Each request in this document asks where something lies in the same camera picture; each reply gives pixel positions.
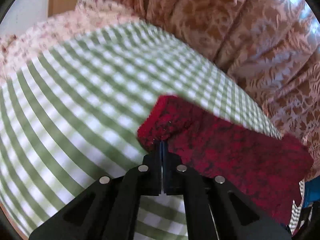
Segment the dark red towel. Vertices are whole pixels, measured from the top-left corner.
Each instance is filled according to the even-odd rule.
[[[288,224],[292,200],[301,202],[299,181],[312,165],[300,141],[282,140],[231,124],[175,96],[160,96],[138,130],[147,151],[168,139],[169,151],[207,177],[230,180],[276,221]]]

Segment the black speckled red fabric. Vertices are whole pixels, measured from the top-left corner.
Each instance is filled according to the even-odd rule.
[[[175,96],[160,96],[138,130],[147,151],[155,140],[207,177],[222,175],[276,221],[288,224],[292,200],[299,205],[299,181],[312,166],[300,141],[282,140],[231,124]]]

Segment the white wall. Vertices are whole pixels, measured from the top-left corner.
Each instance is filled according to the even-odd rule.
[[[0,36],[23,34],[36,22],[48,18],[49,0],[15,0],[0,24]]]

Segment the gingham tablecloth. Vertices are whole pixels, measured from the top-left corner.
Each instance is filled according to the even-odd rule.
[[[144,22],[43,52],[0,90],[0,201],[30,233],[100,176],[146,154],[136,131],[161,94],[273,137],[258,105],[210,61]],[[187,239],[180,196],[142,197],[136,239]]]

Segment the curtain fold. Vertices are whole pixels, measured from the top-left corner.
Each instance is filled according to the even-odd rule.
[[[320,24],[305,0],[114,0],[173,33],[243,88],[320,175]]]

